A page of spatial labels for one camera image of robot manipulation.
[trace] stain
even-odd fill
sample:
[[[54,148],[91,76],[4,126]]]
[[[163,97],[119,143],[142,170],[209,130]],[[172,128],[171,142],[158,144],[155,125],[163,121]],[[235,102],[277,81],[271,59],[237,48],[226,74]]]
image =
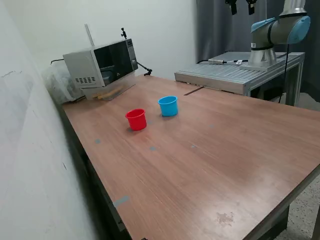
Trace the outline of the stain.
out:
[[[234,223],[234,213],[231,212],[230,215],[227,215],[226,213],[217,213],[217,219],[216,222],[218,222],[221,226],[230,226],[232,227],[232,223]]]
[[[5,75],[0,76],[0,78],[4,78],[4,77],[6,77],[6,76],[9,76],[10,74],[13,74],[13,73],[15,73],[15,72],[16,72],[16,71],[10,71],[10,72],[6,73]]]
[[[10,71],[10,72],[6,73],[5,75],[0,76],[0,78],[3,79],[13,73],[16,73],[16,71]]]
[[[128,200],[129,200],[129,196],[124,196],[124,197],[120,198],[119,200],[113,202],[113,206],[116,208],[120,204],[123,204],[123,203],[127,202]]]

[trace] plastic cup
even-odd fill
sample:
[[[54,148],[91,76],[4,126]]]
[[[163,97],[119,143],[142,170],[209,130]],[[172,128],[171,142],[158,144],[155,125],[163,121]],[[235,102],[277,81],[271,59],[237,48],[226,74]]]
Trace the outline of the plastic cup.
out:
[[[130,128],[133,131],[140,131],[142,129],[145,129],[147,126],[147,120],[145,116],[146,111],[138,108],[134,109],[132,111],[129,111],[125,117],[128,119]]]
[[[158,104],[163,117],[172,117],[178,114],[177,101],[178,98],[176,96],[165,96],[159,99]]]

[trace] blue tape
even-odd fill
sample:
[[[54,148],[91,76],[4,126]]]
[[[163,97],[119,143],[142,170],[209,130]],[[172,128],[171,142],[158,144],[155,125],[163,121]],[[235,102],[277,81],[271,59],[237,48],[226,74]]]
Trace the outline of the blue tape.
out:
[[[129,200],[129,197],[128,197],[128,196],[124,196],[124,197],[120,198],[119,200],[113,202],[113,206],[116,208],[116,207],[118,207],[120,204],[123,204],[123,203],[125,203],[125,202],[128,201],[128,200]]]

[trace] plastic bag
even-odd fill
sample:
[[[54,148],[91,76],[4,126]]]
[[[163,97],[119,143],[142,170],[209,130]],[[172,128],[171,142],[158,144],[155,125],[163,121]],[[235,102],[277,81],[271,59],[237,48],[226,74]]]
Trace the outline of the plastic bag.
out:
[[[58,104],[73,102],[85,94],[72,82],[65,61],[55,61],[42,74],[46,89]]]

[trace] blue cup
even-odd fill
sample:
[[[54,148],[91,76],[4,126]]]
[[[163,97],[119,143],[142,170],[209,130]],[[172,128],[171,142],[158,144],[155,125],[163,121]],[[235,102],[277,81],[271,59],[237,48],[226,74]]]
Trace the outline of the blue cup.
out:
[[[172,117],[178,114],[177,100],[176,96],[165,96],[159,99],[158,104],[160,105],[163,117]]]

